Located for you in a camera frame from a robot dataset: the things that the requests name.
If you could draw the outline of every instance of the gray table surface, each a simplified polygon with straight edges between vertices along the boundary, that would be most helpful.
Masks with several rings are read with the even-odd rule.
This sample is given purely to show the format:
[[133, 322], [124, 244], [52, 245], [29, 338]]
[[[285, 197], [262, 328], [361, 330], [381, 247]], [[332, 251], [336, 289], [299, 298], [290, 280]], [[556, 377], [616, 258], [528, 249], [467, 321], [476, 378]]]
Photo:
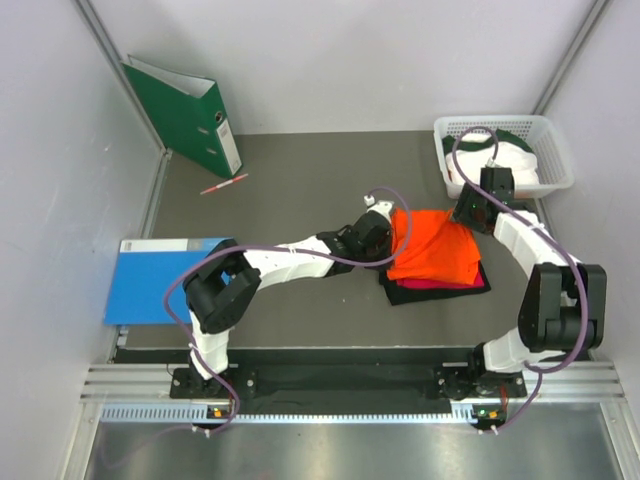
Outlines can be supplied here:
[[[210, 195], [219, 178], [179, 155], [168, 168], [153, 236], [232, 236], [277, 244], [335, 230], [365, 210], [362, 196], [389, 185], [412, 209], [449, 209], [432, 132], [237, 137], [249, 177]], [[231, 335], [235, 347], [458, 346], [507, 332], [526, 276], [509, 252], [476, 235], [492, 291], [392, 307], [376, 273], [353, 271], [259, 292]], [[133, 326], [128, 348], [182, 348], [174, 326]]]

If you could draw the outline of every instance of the folded cloth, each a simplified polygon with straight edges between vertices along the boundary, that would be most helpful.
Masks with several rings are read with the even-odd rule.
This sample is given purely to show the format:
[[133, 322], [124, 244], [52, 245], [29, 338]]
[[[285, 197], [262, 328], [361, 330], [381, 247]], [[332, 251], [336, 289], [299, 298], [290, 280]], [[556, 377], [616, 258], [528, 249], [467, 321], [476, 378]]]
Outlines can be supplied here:
[[472, 285], [462, 285], [460, 283], [448, 283], [448, 282], [438, 282], [437, 280], [427, 280], [421, 278], [402, 278], [397, 281], [398, 285], [404, 288], [411, 288], [412, 290], [429, 290], [432, 288], [450, 288], [450, 289], [461, 289], [461, 288], [469, 288], [469, 287], [484, 287], [484, 281], [482, 280], [482, 275], [480, 274], [480, 269], [478, 269], [478, 275], [476, 275], [476, 280]]
[[[480, 251], [467, 227], [449, 220], [450, 212], [414, 210], [413, 232], [407, 248], [387, 271], [390, 280], [429, 279], [473, 285], [478, 276]], [[404, 242], [409, 216], [396, 210], [391, 217], [392, 251]]]
[[405, 288], [398, 285], [387, 278], [385, 272], [380, 272], [378, 282], [384, 287], [384, 292], [389, 299], [391, 305], [403, 305], [405, 303], [424, 302], [428, 300], [442, 300], [445, 298], [463, 297], [466, 295], [477, 295], [491, 291], [489, 279], [482, 268], [482, 264], [478, 264], [478, 274], [482, 280], [482, 286], [467, 288], [430, 288], [424, 290], [416, 290], [413, 288]]
[[[498, 156], [493, 165], [511, 168], [516, 186], [540, 184], [536, 172], [538, 159], [531, 147], [521, 138], [505, 130], [496, 130], [496, 135], [499, 141]], [[455, 139], [449, 135], [442, 140], [442, 145], [446, 155], [449, 177], [453, 183], [462, 185], [464, 180], [453, 164], [453, 156], [451, 155], [454, 142]], [[493, 150], [493, 138], [488, 134], [468, 134], [464, 137], [464, 141], [460, 142], [457, 152], [458, 163], [462, 171], [474, 183], [480, 183], [480, 171], [493, 157]]]

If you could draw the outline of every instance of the metal floor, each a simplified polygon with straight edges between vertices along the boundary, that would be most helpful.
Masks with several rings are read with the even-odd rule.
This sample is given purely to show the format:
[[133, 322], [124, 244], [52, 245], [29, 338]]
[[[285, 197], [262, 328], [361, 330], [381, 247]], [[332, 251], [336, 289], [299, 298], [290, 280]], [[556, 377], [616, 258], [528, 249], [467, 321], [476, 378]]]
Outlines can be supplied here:
[[101, 424], [87, 480], [215, 478], [622, 479], [600, 407], [535, 405], [504, 435], [466, 425], [239, 425], [207, 440], [172, 432], [108, 470], [166, 428]]

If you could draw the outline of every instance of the pink cloth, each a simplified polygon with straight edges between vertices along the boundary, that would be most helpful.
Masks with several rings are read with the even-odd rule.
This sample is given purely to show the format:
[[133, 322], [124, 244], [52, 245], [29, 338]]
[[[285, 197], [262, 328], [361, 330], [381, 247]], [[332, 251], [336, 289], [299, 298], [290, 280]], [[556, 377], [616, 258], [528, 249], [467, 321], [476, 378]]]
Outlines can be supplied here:
[[398, 285], [405, 288], [411, 288], [413, 290], [430, 290], [432, 288], [450, 288], [453, 290], [463, 290], [465, 288], [478, 288], [484, 287], [484, 280], [478, 270], [478, 275], [473, 281], [473, 285], [462, 285], [460, 283], [447, 283], [439, 282], [437, 280], [427, 280], [423, 278], [401, 278], [397, 280]]

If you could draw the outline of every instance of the green binder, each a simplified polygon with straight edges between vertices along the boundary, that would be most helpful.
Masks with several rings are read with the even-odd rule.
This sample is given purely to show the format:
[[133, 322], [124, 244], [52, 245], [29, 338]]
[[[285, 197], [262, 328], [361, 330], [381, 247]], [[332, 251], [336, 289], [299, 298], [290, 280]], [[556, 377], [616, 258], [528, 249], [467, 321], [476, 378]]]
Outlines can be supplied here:
[[223, 178], [242, 161], [218, 84], [129, 57], [124, 70], [165, 147]]

